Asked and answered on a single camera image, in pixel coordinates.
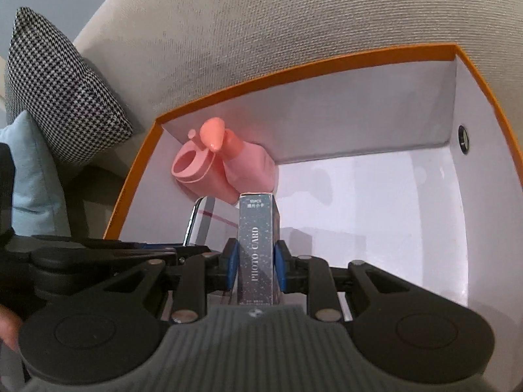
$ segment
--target finger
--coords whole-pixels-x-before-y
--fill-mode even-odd
[[[18,332],[22,319],[9,308],[0,305],[0,339],[13,351],[18,351]]]

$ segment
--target light blue pillow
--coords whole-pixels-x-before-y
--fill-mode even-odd
[[[12,227],[19,236],[70,236],[65,198],[54,160],[27,111],[0,129],[15,163]]]

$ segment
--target metal screw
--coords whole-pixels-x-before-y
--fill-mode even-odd
[[[466,132],[466,128],[463,125],[460,125],[458,127],[458,141],[459,141],[459,147],[461,148],[461,151],[464,155],[466,155],[470,150],[470,141],[469,141],[469,133]]]
[[[337,309],[333,308],[320,309],[315,315],[319,321],[323,322],[338,321],[342,317],[342,313],[340,313]]]
[[[263,311],[259,308],[251,309],[248,314],[253,318],[258,318],[259,316],[263,315]]]
[[[204,252],[202,253],[204,258],[211,258],[211,256],[219,255],[219,252]]]
[[[171,318],[175,323],[185,324],[196,321],[198,319],[198,314],[196,314],[192,309],[179,309],[173,312]]]

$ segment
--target fabric upholstery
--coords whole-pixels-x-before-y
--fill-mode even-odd
[[[456,41],[523,139],[523,0],[106,0],[75,40],[139,136],[106,155],[125,168],[153,119],[213,91],[316,59]]]
[[[27,110],[64,164],[85,165],[132,134],[124,111],[71,41],[28,7],[16,12],[6,78],[9,123]]]
[[[69,236],[64,192],[45,141],[31,115],[24,111],[0,130],[15,164],[12,227],[19,236]]]

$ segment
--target sofa cushion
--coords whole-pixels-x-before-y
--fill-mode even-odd
[[[15,164],[12,227],[20,236],[69,236],[64,192],[54,161],[27,111],[4,129],[0,142],[9,146]]]
[[[59,162],[85,165],[132,134],[124,110],[71,41],[27,7],[16,13],[6,78],[8,122],[27,110]]]

